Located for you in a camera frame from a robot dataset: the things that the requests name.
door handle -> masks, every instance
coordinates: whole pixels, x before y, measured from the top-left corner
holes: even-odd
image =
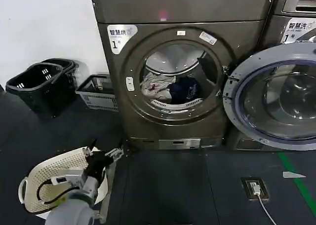
[[[316,13],[316,0],[299,0],[296,11]]]

electrical outlet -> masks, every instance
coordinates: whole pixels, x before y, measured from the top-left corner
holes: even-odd
[[[259,177],[242,177],[241,182],[243,185],[243,189],[245,190],[245,193],[247,195],[247,198],[249,200],[258,199],[256,195],[253,194],[252,188],[250,183],[255,182],[260,186],[260,198],[262,199],[269,199],[269,194],[267,192],[267,188],[265,184],[263,183],[262,179]]]

stacked appliance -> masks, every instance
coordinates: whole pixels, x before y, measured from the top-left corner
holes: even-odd
[[[316,149],[316,0],[275,0],[261,52],[224,88],[234,150]]]
[[[272,0],[93,2],[129,142],[220,145],[226,73],[253,52]]]

laundry basket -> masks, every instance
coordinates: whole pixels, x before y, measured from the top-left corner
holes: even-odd
[[[10,79],[5,89],[18,95],[34,112],[55,117],[75,96],[70,72],[76,65],[69,62],[64,61],[64,66],[61,62],[36,63]]]
[[[110,75],[91,75],[78,87],[76,93],[91,109],[118,111]]]
[[[24,204],[25,209],[29,213],[33,213],[38,217],[46,219],[49,211],[65,200],[67,194],[52,204],[42,204],[37,199],[37,189],[44,181],[50,179],[53,176],[62,175],[65,170],[86,168],[88,164],[85,160],[83,149],[84,148],[79,148],[70,152],[66,152],[38,164],[31,170],[29,175],[21,181],[18,188],[18,197],[21,204]],[[57,186],[43,186],[40,190],[40,197],[44,201],[51,201],[62,192],[69,189],[70,186],[71,185],[69,183],[64,183]],[[98,188],[98,197],[95,201],[95,204],[102,201],[107,192],[108,182],[107,177],[104,177],[103,182]]]

green tape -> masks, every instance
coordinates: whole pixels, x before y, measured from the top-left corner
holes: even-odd
[[[281,159],[286,170],[293,172],[293,173],[296,173],[293,165],[291,164],[291,162],[289,161],[289,159],[287,158],[287,156],[284,153],[279,152],[278,156]],[[309,206],[310,210],[312,211],[313,215],[316,217],[316,200],[314,200],[311,197],[311,194],[307,190],[306,186],[304,185],[302,178],[293,178],[293,181],[294,181],[297,189],[301,193],[302,197],[304,198],[305,202]]]

